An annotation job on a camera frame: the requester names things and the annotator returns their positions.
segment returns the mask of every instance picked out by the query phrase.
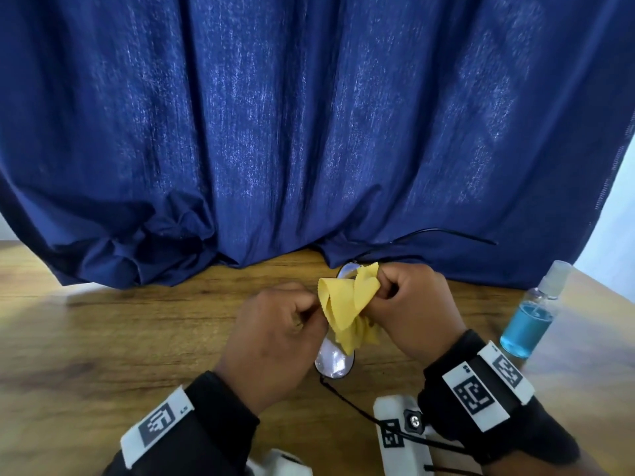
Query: curtain fold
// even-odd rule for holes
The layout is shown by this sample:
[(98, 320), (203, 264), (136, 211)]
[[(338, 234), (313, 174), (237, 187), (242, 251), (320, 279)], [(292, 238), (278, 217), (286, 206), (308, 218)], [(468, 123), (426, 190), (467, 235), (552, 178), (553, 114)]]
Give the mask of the curtain fold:
[[(304, 247), (536, 285), (633, 132), (635, 0), (2, 0), (0, 211), (63, 284)], [(487, 246), (438, 226), (493, 239)]]

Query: wood grain surface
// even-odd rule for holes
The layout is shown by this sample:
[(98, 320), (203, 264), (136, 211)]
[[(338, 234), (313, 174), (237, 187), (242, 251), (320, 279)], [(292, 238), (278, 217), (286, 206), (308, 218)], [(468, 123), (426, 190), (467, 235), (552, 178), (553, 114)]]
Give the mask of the wood grain surface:
[[(212, 267), (176, 288), (62, 288), (34, 255), (0, 243), (0, 474), (98, 475), (121, 435), (212, 368), (236, 308), (262, 288), (334, 277), (302, 251), (244, 270)], [(522, 292), (451, 283), (468, 326), (498, 340)], [(635, 309), (576, 272), (523, 371), (543, 404), (611, 474), (635, 474)], [(336, 387), (368, 411), (416, 394), (420, 368), (385, 337)], [(311, 371), (262, 415), (252, 456), (282, 448), (320, 475), (382, 475), (375, 428)]]

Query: person's right hand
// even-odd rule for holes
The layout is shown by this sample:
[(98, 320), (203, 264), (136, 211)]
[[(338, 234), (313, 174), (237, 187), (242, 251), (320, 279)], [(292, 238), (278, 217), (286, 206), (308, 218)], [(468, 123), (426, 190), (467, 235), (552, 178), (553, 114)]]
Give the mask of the person's right hand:
[(382, 326), (403, 353), (425, 367), (467, 330), (445, 277), (427, 265), (383, 264), (377, 278), (382, 286), (364, 315)]

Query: white wall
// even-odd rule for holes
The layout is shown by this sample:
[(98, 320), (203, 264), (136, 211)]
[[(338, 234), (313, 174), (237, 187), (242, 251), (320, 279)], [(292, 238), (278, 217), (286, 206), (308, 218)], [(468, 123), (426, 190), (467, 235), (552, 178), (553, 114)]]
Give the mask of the white wall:
[(615, 183), (575, 266), (635, 302), (635, 143), (631, 142)]
[(0, 240), (17, 240), (2, 214), (0, 214)]

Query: black sleeve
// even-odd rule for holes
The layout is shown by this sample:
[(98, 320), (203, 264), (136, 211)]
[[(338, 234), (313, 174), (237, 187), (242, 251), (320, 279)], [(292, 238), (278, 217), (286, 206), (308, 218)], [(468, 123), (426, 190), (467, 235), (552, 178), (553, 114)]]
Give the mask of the black sleeve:
[(210, 371), (186, 389), (194, 411), (184, 417), (131, 470), (119, 451), (104, 476), (242, 475), (260, 420)]

